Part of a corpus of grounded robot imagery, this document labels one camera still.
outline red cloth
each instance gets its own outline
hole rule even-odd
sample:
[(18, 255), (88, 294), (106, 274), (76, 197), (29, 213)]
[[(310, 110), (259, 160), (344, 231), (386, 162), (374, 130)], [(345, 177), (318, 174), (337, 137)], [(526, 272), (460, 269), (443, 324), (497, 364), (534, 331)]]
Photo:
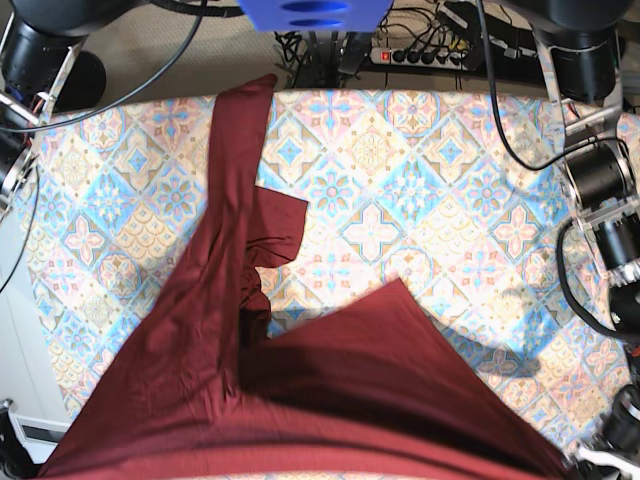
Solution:
[(265, 341), (269, 302), (253, 267), (295, 258), (306, 211), (254, 186), (274, 83), (217, 98), (207, 211), (40, 476), (565, 478), (561, 453), (475, 376), (400, 281)]

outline metal bracket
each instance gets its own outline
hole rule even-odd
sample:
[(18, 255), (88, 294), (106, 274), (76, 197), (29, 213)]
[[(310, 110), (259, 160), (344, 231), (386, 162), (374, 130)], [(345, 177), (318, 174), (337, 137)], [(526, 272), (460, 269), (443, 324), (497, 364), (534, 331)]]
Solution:
[(78, 55), (80, 55), (80, 51), (84, 46), (84, 40), (76, 43), (72, 47), (69, 47), (69, 51), (67, 52), (67, 56), (65, 57), (62, 65), (60, 66), (60, 70), (58, 70), (58, 75), (56, 75), (51, 88), (49, 89), (49, 93), (39, 93), (40, 98), (44, 99), (44, 106), (42, 107), (42, 112), (40, 113), (39, 122), (40, 123), (49, 123), (51, 121), (51, 116), (53, 115), (53, 108), (58, 101), (58, 97), (60, 97), (60, 92), (64, 87), (64, 84), (69, 78), (69, 74), (73, 69), (73, 65), (76, 63), (78, 59)]
[(13, 200), (29, 180), (36, 158), (33, 155), (33, 148), (25, 148), (0, 185), (0, 223), (11, 213)]
[[(567, 147), (587, 144), (595, 138), (615, 138), (617, 136), (618, 120), (622, 114), (623, 102), (622, 82), (618, 67), (619, 61), (615, 67), (615, 86), (611, 93), (602, 100), (600, 105), (590, 105), (590, 107), (594, 108), (593, 111), (578, 119), (572, 119), (566, 115), (565, 108), (570, 108), (574, 102), (569, 98), (564, 98), (560, 93), (553, 63), (552, 51), (560, 47), (544, 44), (535, 35), (535, 32), (534, 38), (538, 48), (538, 58), (540, 60), (544, 81), (552, 104), (553, 126), (551, 128), (551, 141), (556, 153), (559, 153)], [(611, 280), (609, 272), (603, 270), (600, 262), (596, 261), (598, 248), (594, 243), (593, 229), (604, 221), (616, 220), (624, 214), (636, 212), (640, 208), (640, 197), (636, 192), (636, 179), (630, 159), (625, 155), (620, 144), (615, 140), (605, 140), (603, 143), (606, 143), (615, 155), (616, 163), (623, 178), (625, 191), (632, 192), (626, 198), (621, 200), (612, 199), (605, 207), (595, 211), (590, 208), (583, 208), (582, 200), (575, 186), (571, 170), (567, 166), (566, 159), (583, 154), (589, 147), (567, 155), (559, 164), (565, 177), (563, 188), (570, 200), (568, 203), (571, 216), (576, 219), (576, 223), (587, 241), (591, 258), (598, 269), (598, 273), (603, 278)]]
[(578, 461), (584, 460), (601, 467), (617, 468), (623, 475), (626, 475), (624, 478), (640, 480), (640, 465), (633, 463), (622, 455), (600, 450), (591, 450), (586, 445), (580, 444), (575, 453), (575, 458)]

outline tile pattern fabric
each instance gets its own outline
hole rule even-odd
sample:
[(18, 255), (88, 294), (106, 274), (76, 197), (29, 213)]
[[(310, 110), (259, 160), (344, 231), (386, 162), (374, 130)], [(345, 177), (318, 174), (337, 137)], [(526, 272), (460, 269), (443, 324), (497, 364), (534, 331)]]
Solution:
[[(71, 418), (205, 208), (214, 101), (128, 106), (40, 138), (27, 261)], [(516, 151), (530, 162), (552, 155), (548, 104), (509, 97), (501, 108)], [(621, 119), (636, 163), (638, 127)], [(298, 258), (260, 271), (272, 335), (399, 276), (500, 398), (565, 449), (628, 381), (620, 345), (575, 317), (559, 288), (554, 243), (569, 215), (560, 172), (509, 159), (486, 96), (278, 93), (257, 184), (310, 205)], [(32, 191), (17, 206), (25, 229)], [(605, 284), (575, 233), (566, 255), (575, 295), (608, 318)]]

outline power strip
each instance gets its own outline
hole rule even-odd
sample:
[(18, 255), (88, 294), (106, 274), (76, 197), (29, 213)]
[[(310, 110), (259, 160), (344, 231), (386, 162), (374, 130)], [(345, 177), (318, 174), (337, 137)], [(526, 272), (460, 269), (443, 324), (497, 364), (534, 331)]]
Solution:
[(467, 71), (462, 65), (462, 55), (451, 53), (446, 48), (440, 49), (435, 54), (431, 49), (425, 53), (420, 50), (409, 50), (403, 48), (381, 48), (371, 49), (371, 63), (378, 65), (403, 65), (406, 67), (442, 68), (446, 70)]

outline table surface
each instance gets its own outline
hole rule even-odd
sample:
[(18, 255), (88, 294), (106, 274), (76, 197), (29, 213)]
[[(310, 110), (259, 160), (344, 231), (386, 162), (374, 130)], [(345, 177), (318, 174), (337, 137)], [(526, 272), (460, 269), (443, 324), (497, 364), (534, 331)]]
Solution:
[[(127, 106), (41, 137), (27, 263), (71, 418), (150, 311), (205, 208), (214, 102)], [(526, 160), (552, 154), (549, 104), (507, 97), (501, 108)], [(619, 124), (632, 152), (639, 124)], [(276, 94), (257, 184), (309, 210), (298, 258), (260, 271), (271, 333), (399, 275), (496, 394), (569, 448), (628, 373), (620, 346), (583, 325), (560, 291), (554, 245), (569, 214), (560, 183), (556, 167), (530, 173), (508, 158), (484, 95)], [(25, 229), (29, 191), (17, 206)], [(566, 255), (577, 298), (605, 318), (605, 282), (576, 234)]]

